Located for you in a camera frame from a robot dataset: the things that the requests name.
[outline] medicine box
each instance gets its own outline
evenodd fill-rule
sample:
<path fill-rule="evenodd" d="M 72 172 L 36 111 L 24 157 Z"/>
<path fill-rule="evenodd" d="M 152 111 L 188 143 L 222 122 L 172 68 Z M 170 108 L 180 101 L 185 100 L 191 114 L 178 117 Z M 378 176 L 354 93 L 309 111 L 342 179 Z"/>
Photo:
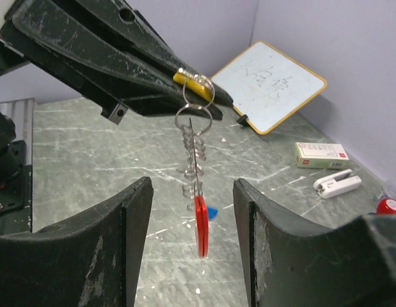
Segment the medicine box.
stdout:
<path fill-rule="evenodd" d="M 299 168 L 344 169 L 350 159 L 341 144 L 296 143 L 296 162 Z"/>

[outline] white stapler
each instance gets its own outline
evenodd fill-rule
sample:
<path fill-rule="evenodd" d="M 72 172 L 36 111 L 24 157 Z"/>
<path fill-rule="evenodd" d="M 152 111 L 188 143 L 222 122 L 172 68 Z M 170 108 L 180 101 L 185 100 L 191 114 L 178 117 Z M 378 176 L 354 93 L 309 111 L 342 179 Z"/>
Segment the white stapler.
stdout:
<path fill-rule="evenodd" d="M 315 181 L 313 188 L 324 198 L 337 196 L 357 189 L 362 181 L 359 176 L 353 176 L 351 169 L 339 171 Z"/>

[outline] red bottle cap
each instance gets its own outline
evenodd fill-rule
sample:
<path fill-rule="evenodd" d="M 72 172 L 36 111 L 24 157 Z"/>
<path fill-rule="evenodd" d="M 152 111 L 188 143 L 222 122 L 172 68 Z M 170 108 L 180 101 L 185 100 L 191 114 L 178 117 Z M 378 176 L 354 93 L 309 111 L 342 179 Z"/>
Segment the red bottle cap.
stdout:
<path fill-rule="evenodd" d="M 385 198 L 377 207 L 377 214 L 396 214 L 396 200 Z"/>

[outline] yellow tag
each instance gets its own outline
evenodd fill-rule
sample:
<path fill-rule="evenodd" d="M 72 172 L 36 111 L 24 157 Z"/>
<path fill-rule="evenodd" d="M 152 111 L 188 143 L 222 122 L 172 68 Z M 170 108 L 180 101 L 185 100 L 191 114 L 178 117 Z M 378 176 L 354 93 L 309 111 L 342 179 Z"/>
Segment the yellow tag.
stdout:
<path fill-rule="evenodd" d="M 210 89 L 202 84 L 197 83 L 195 80 L 183 74 L 182 72 L 178 71 L 175 75 L 173 75 L 173 80 L 181 85 L 186 83 L 187 88 L 201 96 L 207 102 L 212 100 L 212 92 Z"/>

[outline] scratched table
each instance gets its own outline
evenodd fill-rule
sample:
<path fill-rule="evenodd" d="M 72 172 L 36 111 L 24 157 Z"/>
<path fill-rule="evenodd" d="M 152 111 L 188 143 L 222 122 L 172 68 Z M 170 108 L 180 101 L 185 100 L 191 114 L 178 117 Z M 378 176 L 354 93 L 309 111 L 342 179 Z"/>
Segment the scratched table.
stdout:
<path fill-rule="evenodd" d="M 186 181 L 177 168 L 186 153 L 173 118 L 128 112 L 116 126 L 86 99 L 35 107 L 34 231 L 150 176 L 155 195 L 136 306 L 242 307 L 247 300 L 232 204 L 235 179 L 245 178 L 267 197 L 324 226 L 336 227 L 375 210 L 370 198 L 378 184 L 356 164 L 351 168 L 362 187 L 332 200 L 317 196 L 313 182 L 332 171 L 297 168 L 294 142 L 327 139 L 300 115 L 259 138 L 236 124 L 233 110 L 222 110 L 224 120 L 204 135 L 203 191 L 207 203 L 219 209 L 210 223 L 207 258 L 197 256 L 194 216 L 182 195 Z"/>

